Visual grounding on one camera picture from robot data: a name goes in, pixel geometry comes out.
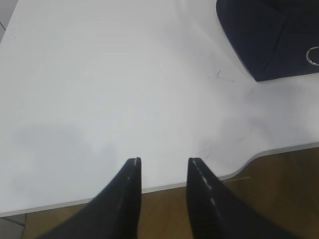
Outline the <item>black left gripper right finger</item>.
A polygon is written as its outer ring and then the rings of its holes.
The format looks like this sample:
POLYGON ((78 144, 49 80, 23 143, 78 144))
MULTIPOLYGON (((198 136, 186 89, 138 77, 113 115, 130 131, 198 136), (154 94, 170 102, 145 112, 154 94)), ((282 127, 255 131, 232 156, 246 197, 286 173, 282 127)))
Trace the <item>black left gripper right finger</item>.
POLYGON ((201 158, 190 158, 186 202, 195 239, 295 239, 235 196, 201 158))

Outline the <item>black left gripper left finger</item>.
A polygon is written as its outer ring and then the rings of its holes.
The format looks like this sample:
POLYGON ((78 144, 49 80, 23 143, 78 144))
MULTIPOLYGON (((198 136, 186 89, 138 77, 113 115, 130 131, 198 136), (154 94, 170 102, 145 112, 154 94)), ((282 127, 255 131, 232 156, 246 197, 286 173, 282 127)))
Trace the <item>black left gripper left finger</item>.
POLYGON ((128 159, 84 208, 42 239, 136 239, 141 211, 141 159, 128 159))

